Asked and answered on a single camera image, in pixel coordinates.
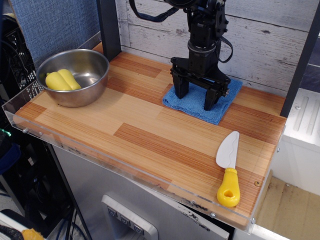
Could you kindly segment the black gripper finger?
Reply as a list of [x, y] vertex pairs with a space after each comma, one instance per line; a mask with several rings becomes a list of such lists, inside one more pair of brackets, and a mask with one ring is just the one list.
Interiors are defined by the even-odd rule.
[[204, 110], [209, 111], [215, 105], [220, 97], [226, 97], [230, 92], [227, 85], [214, 84], [209, 87], [205, 94]]
[[172, 73], [175, 95], [182, 99], [189, 92], [189, 74], [174, 70]]

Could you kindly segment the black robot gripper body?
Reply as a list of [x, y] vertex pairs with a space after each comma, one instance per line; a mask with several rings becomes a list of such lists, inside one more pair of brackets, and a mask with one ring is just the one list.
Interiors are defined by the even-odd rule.
[[188, 73], [189, 83], [193, 83], [201, 88], [210, 88], [214, 84], [229, 85], [230, 78], [227, 77], [218, 67], [219, 62], [225, 63], [230, 60], [220, 59], [221, 45], [213, 45], [211, 49], [194, 48], [188, 45], [188, 58], [171, 58], [173, 71]]

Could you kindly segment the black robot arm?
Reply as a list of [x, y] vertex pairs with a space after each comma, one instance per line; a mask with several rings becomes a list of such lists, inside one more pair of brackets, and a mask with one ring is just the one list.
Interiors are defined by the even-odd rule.
[[230, 78], [219, 70], [221, 44], [231, 43], [223, 37], [227, 32], [223, 0], [170, 0], [168, 3], [187, 14], [190, 38], [188, 58], [171, 58], [171, 75], [175, 94], [182, 99], [192, 83], [206, 89], [204, 110], [209, 111], [220, 97], [229, 93]]

